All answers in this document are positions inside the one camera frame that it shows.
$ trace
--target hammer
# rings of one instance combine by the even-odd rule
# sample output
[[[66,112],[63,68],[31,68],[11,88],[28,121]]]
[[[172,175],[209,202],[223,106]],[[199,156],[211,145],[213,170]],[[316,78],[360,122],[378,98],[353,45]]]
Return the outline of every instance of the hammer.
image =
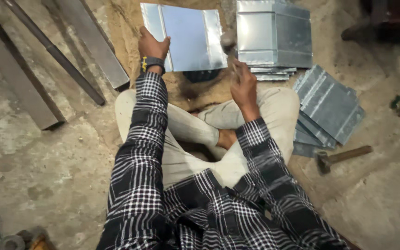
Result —
[[[318,152],[317,165],[322,173],[329,173],[331,171],[330,167],[333,164],[371,152],[373,152],[373,148],[371,146],[363,146],[355,150],[338,153],[332,156],[328,156],[327,152]]]

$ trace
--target shirt sleeve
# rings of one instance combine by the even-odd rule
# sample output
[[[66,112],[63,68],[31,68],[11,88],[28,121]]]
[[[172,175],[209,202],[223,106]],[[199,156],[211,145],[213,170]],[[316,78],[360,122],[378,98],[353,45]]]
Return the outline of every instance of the shirt sleeve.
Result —
[[[288,172],[282,153],[263,118],[236,130],[258,195],[276,224],[304,249],[349,249],[314,210],[308,196]]]
[[[168,92],[153,72],[136,81],[131,127],[112,170],[108,213],[98,250],[151,249],[164,240],[162,170]]]

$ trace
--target beige pants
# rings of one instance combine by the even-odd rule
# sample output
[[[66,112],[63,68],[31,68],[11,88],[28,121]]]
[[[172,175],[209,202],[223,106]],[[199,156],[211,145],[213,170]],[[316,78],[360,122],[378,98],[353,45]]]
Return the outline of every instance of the beige pants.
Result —
[[[134,90],[122,92],[115,103],[118,128],[123,141],[128,137],[135,103]],[[272,138],[279,146],[285,163],[288,164],[299,115],[297,94],[289,88],[270,88],[257,93],[257,103]],[[198,118],[169,104],[168,117],[162,160],[165,189],[207,168],[212,170],[221,185],[232,188],[248,172],[247,162],[238,142],[219,162],[212,163],[204,162],[185,152],[175,140],[201,143],[215,150],[219,139],[218,128],[237,129],[244,124],[243,116],[233,100],[201,112]]]

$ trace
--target smartwatch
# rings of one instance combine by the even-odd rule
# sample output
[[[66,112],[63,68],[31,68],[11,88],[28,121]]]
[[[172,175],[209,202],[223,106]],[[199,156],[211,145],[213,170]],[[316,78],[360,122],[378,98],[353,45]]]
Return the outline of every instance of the smartwatch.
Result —
[[[147,69],[150,68],[151,66],[158,65],[161,67],[162,72],[161,75],[163,76],[166,70],[164,69],[164,60],[161,60],[156,57],[150,57],[150,56],[144,56],[141,59],[141,72],[146,73]]]

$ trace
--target stack of metal sheets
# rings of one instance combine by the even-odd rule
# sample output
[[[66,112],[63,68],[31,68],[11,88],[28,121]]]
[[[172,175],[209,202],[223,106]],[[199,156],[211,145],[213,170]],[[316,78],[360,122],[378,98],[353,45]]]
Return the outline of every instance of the stack of metal sheets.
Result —
[[[314,65],[294,83],[300,99],[293,154],[312,157],[314,149],[347,143],[364,118],[356,91]]]
[[[313,65],[310,12],[281,0],[237,0],[237,51],[259,81]]]

